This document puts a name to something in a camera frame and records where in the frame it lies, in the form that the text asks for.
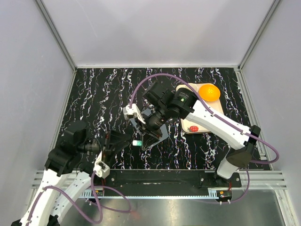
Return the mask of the white green glue stick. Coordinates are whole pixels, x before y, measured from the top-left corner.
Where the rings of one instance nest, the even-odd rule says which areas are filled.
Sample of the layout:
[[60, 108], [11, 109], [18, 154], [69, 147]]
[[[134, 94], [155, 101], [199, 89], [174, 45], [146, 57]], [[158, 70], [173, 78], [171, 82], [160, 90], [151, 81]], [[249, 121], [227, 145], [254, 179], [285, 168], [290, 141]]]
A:
[[142, 141], [141, 140], [133, 140], [132, 144], [133, 144], [133, 146], [142, 146]]

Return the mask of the grey paper envelope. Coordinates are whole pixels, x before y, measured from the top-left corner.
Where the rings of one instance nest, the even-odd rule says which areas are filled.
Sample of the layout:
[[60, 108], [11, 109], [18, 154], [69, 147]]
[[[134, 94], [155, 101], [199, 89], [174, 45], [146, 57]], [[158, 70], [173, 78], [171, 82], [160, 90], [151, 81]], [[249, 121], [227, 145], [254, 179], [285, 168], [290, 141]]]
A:
[[158, 143], [164, 141], [169, 137], [166, 127], [166, 120], [164, 120], [155, 110], [146, 108], [141, 112], [145, 124], [138, 120], [138, 118], [130, 119], [130, 122], [140, 135], [141, 148], [143, 151], [151, 149]]

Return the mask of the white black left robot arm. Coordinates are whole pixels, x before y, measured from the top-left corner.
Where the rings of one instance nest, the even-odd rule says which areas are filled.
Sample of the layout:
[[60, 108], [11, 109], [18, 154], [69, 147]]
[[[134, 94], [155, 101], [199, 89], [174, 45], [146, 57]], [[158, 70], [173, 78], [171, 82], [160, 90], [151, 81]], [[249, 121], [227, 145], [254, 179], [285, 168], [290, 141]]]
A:
[[[58, 226], [74, 206], [80, 215], [92, 224], [99, 220], [89, 218], [75, 203], [80, 195], [91, 188], [95, 204], [102, 211], [95, 186], [110, 174], [110, 158], [127, 147], [130, 135], [116, 131], [105, 132], [103, 141], [87, 137], [87, 125], [83, 121], [73, 121], [64, 130], [58, 144], [48, 154], [40, 186], [24, 216], [12, 222], [13, 226]], [[70, 174], [79, 166], [84, 153], [92, 153], [97, 157], [92, 165], [82, 169], [74, 181], [62, 190], [62, 186]]]

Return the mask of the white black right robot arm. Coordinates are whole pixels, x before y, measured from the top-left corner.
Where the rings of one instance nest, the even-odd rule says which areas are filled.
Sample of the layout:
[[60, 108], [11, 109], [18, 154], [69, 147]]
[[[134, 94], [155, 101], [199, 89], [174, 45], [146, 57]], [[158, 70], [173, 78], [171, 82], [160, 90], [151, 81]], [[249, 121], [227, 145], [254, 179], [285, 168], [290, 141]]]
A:
[[130, 108], [137, 118], [136, 127], [143, 136], [144, 147], [154, 146], [159, 140], [165, 139], [163, 127], [166, 121], [180, 118], [200, 125], [230, 145], [229, 152], [213, 176], [216, 185], [225, 186], [234, 172], [246, 167], [251, 161], [261, 129], [256, 125], [248, 127], [237, 123], [215, 110], [197, 97], [191, 84], [182, 85], [173, 93], [155, 82], [148, 87], [143, 97], [154, 105], [154, 113], [146, 116], [135, 104], [130, 105]]

